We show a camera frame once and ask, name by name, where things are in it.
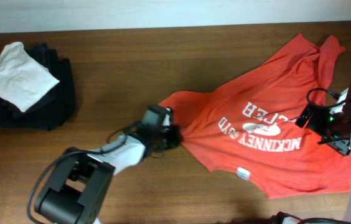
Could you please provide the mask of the red printed t-shirt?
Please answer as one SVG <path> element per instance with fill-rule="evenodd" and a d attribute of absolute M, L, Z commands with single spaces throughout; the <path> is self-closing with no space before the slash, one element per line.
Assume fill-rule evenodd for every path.
<path fill-rule="evenodd" d="M 298 35 L 216 90 L 177 91 L 161 105 L 173 110 L 182 145 L 209 171 L 235 173 L 268 198 L 348 192 L 351 156 L 295 125 L 308 100 L 324 104 L 343 51 L 335 36 L 316 46 Z"/>

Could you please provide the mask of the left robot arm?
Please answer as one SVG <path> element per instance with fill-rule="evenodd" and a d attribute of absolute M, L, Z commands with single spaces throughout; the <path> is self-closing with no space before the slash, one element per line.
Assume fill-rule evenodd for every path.
<path fill-rule="evenodd" d="M 147 157 L 179 146 L 176 125 L 148 126 L 141 121 L 115 131 L 117 140 L 93 150 L 70 147 L 38 177 L 26 203 L 50 223 L 96 223 L 112 178 Z"/>

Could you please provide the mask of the black folded clothes pile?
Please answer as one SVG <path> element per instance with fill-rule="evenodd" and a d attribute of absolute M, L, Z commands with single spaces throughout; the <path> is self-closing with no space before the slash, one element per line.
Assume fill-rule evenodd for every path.
<path fill-rule="evenodd" d="M 68 120 L 76 107 L 72 66 L 67 58 L 59 59 L 47 44 L 26 51 L 59 80 L 59 83 L 25 112 L 0 98 L 0 128 L 32 128 L 51 131 Z"/>

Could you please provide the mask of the white folded cloth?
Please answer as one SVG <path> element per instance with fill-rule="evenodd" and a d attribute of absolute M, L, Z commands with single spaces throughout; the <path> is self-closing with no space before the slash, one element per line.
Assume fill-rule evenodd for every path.
<path fill-rule="evenodd" d="M 22 42 L 6 45 L 0 54 L 0 98 L 27 111 L 59 83 L 24 50 Z"/>

